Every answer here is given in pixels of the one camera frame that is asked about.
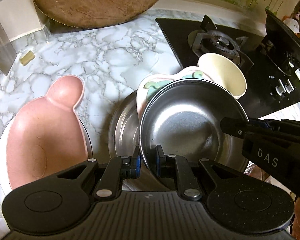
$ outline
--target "black glass cooktop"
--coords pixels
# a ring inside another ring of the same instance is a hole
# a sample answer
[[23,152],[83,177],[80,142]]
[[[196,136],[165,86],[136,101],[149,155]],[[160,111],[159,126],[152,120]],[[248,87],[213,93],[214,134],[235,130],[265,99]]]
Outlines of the black glass cooktop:
[[[156,20],[180,65],[183,68],[196,66],[198,57],[192,52],[187,38],[192,31],[201,29],[201,22],[164,18]],[[248,37],[241,50],[247,54],[254,65],[244,73],[247,92],[239,98],[239,102],[249,117],[259,118],[300,102],[300,80],[295,73],[289,77],[285,76],[266,55],[257,49],[264,37],[222,25],[217,25],[217,30],[234,40],[241,36]],[[286,92],[280,96],[275,87],[279,85],[279,79],[285,83],[288,78],[294,90],[290,94]]]

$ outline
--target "pink bowl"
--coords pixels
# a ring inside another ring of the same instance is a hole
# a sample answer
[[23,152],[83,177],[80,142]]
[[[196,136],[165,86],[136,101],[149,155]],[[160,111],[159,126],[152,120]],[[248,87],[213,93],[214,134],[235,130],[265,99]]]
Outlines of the pink bowl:
[[74,108],[84,85],[72,75],[56,80],[47,94],[24,105],[11,126],[7,170],[12,189],[88,158],[80,120]]

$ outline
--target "white lettering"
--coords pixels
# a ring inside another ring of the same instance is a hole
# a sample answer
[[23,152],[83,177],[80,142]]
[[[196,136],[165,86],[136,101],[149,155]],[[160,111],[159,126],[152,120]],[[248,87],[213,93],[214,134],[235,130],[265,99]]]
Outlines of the white lettering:
[[262,157],[262,150],[260,148],[258,150],[258,157]]
[[272,163],[272,166],[274,166],[274,167],[277,166],[277,162],[276,162],[277,160],[278,160],[277,158],[274,158],[274,159],[273,159],[274,164]]
[[269,153],[267,154],[267,156],[265,157],[264,161],[267,160],[269,163]]

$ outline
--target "marble countertop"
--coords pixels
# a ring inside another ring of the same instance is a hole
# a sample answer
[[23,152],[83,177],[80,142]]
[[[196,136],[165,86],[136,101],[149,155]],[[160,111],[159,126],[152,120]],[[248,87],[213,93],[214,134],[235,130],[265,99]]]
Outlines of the marble countertop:
[[[36,43],[32,34],[6,77],[0,71],[0,137],[19,109],[43,96],[57,78],[79,76],[85,85],[77,113],[92,142],[93,155],[101,163],[109,160],[108,127],[120,102],[138,88],[149,74],[175,74],[181,70],[158,27],[157,17],[201,21],[203,15],[168,10],[148,10],[135,20],[107,28],[75,33],[51,34],[49,41]],[[249,27],[212,17],[216,24]],[[29,50],[35,59],[23,66],[21,56]],[[300,103],[267,116],[300,121]],[[0,238],[9,230],[1,212],[4,193],[0,186]]]

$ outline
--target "stainless steel bowl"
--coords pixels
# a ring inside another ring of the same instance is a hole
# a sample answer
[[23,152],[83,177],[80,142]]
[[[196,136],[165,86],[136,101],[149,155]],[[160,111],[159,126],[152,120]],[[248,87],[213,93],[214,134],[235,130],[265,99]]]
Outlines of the stainless steel bowl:
[[209,158],[244,172],[243,140],[224,134],[224,117],[248,120],[242,106],[223,87],[206,80],[182,79],[159,90],[148,102],[140,121],[143,160],[155,174],[155,147],[166,155],[182,155],[190,162]]

